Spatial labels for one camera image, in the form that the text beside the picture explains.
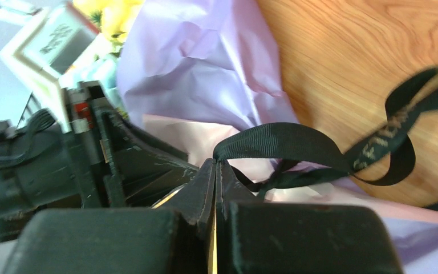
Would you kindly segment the artificial flower bunch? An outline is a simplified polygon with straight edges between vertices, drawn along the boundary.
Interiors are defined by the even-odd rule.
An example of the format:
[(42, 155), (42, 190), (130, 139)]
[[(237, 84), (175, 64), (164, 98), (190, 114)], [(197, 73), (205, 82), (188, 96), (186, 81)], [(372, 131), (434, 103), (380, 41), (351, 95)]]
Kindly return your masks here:
[(110, 104), (128, 118), (117, 90), (117, 63), (143, 1), (73, 1), (72, 4), (99, 30), (81, 59), (60, 77), (62, 87), (77, 88), (79, 82), (100, 82)]

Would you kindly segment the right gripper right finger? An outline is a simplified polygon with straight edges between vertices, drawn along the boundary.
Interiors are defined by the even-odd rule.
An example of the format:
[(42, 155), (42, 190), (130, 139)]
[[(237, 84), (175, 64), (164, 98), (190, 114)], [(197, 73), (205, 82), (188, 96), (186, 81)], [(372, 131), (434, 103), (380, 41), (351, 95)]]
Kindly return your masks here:
[(380, 217), (367, 207), (264, 203), (216, 165), (218, 273), (402, 273)]

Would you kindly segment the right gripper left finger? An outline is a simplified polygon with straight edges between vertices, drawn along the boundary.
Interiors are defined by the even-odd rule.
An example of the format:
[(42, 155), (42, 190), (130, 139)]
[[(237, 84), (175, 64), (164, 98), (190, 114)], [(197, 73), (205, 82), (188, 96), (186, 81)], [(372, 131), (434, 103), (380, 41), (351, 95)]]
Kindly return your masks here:
[(47, 209), (22, 231), (4, 273), (207, 273), (216, 162), (157, 208)]

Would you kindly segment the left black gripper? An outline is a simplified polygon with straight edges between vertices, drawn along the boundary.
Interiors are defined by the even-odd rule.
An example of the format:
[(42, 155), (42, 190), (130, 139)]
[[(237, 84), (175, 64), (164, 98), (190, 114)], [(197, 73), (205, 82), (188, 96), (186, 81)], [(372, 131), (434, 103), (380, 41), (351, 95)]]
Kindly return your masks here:
[(0, 121), (0, 243), (48, 207), (147, 207), (198, 171), (186, 153), (112, 110), (99, 82), (63, 95), (63, 122), (47, 108), (23, 128)]

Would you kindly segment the purple pink wrapping paper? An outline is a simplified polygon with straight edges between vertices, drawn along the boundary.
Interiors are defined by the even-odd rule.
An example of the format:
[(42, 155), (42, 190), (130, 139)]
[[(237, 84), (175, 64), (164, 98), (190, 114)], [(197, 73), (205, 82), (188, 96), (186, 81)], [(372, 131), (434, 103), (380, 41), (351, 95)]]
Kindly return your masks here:
[(117, 88), (136, 125), (150, 115), (173, 126), (211, 126), (194, 133), (186, 151), (201, 162), (229, 163), (262, 202), (367, 207), (383, 222), (402, 273), (438, 273), (438, 204), (425, 209), (368, 197), (353, 189), (352, 176), (261, 196), (248, 183), (266, 182), (280, 160), (214, 159), (216, 145), (240, 132), (299, 124), (281, 87), (278, 54), (255, 1), (146, 1), (119, 58)]

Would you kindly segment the black printed ribbon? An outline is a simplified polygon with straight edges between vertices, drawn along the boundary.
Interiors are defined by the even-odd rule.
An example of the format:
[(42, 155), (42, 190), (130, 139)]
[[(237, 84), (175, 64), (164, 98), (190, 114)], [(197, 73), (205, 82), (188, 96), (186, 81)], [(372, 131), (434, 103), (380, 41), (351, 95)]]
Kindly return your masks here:
[(296, 123), (269, 123), (221, 141), (213, 151), (218, 162), (230, 159), (278, 159), (271, 177), (248, 188), (264, 196), (272, 189), (288, 189), (331, 182), (358, 172), (388, 156), (384, 176), (369, 180), (373, 186), (392, 186), (408, 177), (416, 164), (408, 136), (419, 116), (438, 111), (438, 66), (405, 80), (387, 97), (387, 120), (363, 139), (341, 152), (322, 132)]

